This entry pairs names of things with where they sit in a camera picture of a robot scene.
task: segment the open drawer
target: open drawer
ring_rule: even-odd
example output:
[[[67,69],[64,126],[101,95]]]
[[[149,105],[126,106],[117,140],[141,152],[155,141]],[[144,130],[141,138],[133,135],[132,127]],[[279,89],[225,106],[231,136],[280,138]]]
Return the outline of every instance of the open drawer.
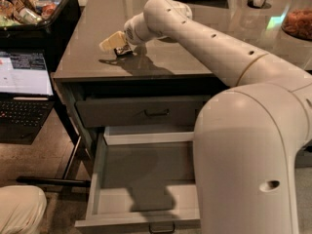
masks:
[[[75,226],[82,233],[199,228],[192,142],[106,145],[101,135],[86,219]]]

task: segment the drawer handle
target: drawer handle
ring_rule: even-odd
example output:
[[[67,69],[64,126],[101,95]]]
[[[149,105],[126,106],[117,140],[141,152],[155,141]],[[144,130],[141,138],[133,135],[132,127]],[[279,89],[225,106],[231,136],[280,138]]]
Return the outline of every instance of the drawer handle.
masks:
[[[149,225],[149,233],[150,234],[173,234],[176,232],[176,226],[173,223],[173,229],[172,230],[167,230],[167,231],[154,231],[152,230],[152,226]]]
[[[144,110],[144,114],[145,114],[147,117],[167,116],[167,115],[169,115],[169,113],[170,113],[170,110],[169,110],[169,109],[166,109],[166,110],[164,110],[163,112],[159,112],[159,113],[149,113],[147,109]]]

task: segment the closed drawer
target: closed drawer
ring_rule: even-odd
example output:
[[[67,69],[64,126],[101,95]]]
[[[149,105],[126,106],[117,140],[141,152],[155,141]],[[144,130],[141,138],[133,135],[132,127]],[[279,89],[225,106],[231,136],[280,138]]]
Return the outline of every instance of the closed drawer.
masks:
[[[192,126],[208,100],[192,97],[98,98],[76,102],[85,128],[170,124]]]
[[[107,146],[97,157],[82,233],[127,233],[158,225],[199,228],[192,142]]]

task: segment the laptop screen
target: laptop screen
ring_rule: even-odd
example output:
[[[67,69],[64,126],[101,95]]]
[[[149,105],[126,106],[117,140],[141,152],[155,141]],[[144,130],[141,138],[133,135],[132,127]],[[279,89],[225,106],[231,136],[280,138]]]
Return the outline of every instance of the laptop screen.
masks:
[[[52,96],[43,53],[0,50],[0,93]]]

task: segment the laptop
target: laptop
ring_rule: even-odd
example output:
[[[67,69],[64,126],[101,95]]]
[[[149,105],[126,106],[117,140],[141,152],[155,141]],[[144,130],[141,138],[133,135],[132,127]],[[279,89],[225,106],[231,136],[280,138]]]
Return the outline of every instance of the laptop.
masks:
[[[0,143],[31,144],[54,106],[42,50],[0,50]]]

